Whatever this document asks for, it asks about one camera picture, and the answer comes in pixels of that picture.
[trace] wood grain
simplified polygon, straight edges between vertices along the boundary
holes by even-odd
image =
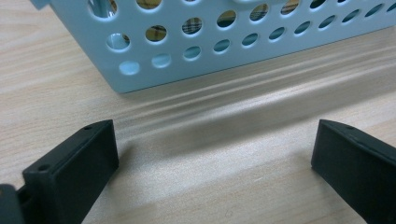
[[[114,119],[120,169],[85,223],[364,223],[310,158],[319,119],[396,146],[394,27],[120,95],[49,7],[0,15],[0,183]]]

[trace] perforated basket side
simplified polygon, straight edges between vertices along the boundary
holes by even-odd
[[[396,24],[395,0],[301,0],[289,14],[282,13],[287,0],[237,2],[162,0],[146,9],[136,0],[115,0],[117,6],[107,17],[90,9],[92,0],[50,4],[117,92],[254,63]],[[267,11],[262,13],[257,7],[264,4]],[[235,20],[221,21],[224,12],[234,12]],[[188,22],[195,22],[199,31],[186,33]],[[162,40],[150,37],[156,29]]]

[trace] wooden table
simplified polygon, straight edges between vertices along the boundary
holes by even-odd
[[[120,169],[85,223],[364,223],[310,159],[319,119],[396,146],[395,27],[116,94],[49,7],[0,13],[0,183],[114,119]]]

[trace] black object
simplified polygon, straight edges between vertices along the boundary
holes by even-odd
[[[81,223],[118,167],[113,121],[91,124],[26,168],[18,192],[0,185],[0,223]]]
[[[311,164],[367,223],[396,223],[396,148],[321,120]]]

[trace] table surface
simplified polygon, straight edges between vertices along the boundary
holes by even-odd
[[[395,27],[117,94],[49,7],[0,13],[0,183],[114,119],[120,169],[84,223],[364,223],[310,160],[319,119],[396,146]]]

